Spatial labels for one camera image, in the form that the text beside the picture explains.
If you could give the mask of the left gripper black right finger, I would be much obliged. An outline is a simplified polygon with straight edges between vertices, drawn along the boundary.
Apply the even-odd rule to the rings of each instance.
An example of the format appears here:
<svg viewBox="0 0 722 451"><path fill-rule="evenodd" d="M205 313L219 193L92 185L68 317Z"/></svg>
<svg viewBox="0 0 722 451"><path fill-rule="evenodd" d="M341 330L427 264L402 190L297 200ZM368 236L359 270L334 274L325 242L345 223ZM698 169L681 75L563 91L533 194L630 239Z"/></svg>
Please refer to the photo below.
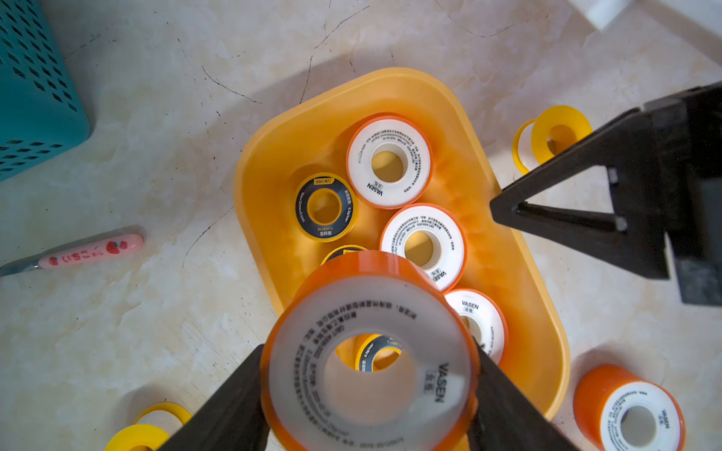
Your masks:
<svg viewBox="0 0 722 451"><path fill-rule="evenodd" d="M472 450L575 450L481 348L478 409L467 431Z"/></svg>

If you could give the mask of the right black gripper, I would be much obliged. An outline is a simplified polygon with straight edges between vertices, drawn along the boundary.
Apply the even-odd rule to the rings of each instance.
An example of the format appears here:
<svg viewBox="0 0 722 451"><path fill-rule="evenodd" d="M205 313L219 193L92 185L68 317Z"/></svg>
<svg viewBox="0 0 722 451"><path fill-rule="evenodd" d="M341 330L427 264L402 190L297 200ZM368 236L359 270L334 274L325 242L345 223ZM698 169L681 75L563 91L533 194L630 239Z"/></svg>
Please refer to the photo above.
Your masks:
<svg viewBox="0 0 722 451"><path fill-rule="evenodd" d="M513 182L491 214L648 279L669 278L666 231L682 301L720 307L721 84L647 112L621 114Z"/></svg>

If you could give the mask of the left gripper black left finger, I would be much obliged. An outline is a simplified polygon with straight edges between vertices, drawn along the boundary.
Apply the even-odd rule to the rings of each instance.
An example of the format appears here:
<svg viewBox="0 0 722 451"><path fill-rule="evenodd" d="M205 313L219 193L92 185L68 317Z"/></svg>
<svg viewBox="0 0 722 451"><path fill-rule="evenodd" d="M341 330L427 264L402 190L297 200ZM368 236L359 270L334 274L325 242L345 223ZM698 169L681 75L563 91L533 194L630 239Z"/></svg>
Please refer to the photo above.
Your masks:
<svg viewBox="0 0 722 451"><path fill-rule="evenodd" d="M262 351L252 351L160 450L264 450L270 428L261 408Z"/></svg>

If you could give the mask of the black yellow tape roll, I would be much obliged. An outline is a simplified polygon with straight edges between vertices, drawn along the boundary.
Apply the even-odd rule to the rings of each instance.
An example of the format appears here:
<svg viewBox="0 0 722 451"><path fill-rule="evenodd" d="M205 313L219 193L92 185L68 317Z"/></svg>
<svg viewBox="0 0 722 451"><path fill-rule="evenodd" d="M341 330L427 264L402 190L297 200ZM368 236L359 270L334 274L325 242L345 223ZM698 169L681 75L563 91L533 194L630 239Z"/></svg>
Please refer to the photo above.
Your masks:
<svg viewBox="0 0 722 451"><path fill-rule="evenodd" d="M340 176L322 172L297 188L294 215L302 233L317 242L333 242L349 234L357 220L357 201Z"/></svg>
<svg viewBox="0 0 722 451"><path fill-rule="evenodd" d="M331 259L335 259L336 257L341 257L343 255L349 254L349 253L355 253L355 252L361 252L366 251L367 248L358 244L344 244L340 247L337 247L333 251L329 252L322 260L322 264L327 263L327 261Z"/></svg>
<svg viewBox="0 0 722 451"><path fill-rule="evenodd" d="M363 334L355 340L353 368L377 372L391 366L402 354L400 342L382 334Z"/></svg>

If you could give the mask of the yellow plastic storage box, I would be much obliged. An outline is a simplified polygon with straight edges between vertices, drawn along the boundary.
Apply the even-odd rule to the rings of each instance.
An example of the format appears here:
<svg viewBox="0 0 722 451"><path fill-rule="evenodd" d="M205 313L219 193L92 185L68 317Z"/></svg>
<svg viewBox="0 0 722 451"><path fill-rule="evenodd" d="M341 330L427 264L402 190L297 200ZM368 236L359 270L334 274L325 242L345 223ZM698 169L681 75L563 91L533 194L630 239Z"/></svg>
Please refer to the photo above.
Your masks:
<svg viewBox="0 0 722 451"><path fill-rule="evenodd" d="M250 138L236 168L234 202L274 311L285 310L332 249L297 224L297 187L317 173L344 176L355 132L383 115L410 120L427 139L434 167L422 201L446 209L466 235L459 284L500 307L509 328L502 370L553 418L570 381L565 331L523 236L492 218L489 204L500 187L464 108L422 71L360 76L269 120Z"/></svg>

